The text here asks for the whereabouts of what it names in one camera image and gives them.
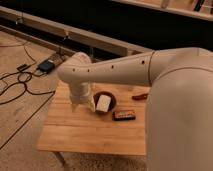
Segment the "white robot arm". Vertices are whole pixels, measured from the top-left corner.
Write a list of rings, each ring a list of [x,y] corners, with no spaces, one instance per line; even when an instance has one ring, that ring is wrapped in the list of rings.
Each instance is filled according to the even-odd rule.
[[[149,87],[147,171],[213,171],[213,51],[156,50],[97,63],[78,52],[58,76],[75,106],[91,100],[91,83]]]

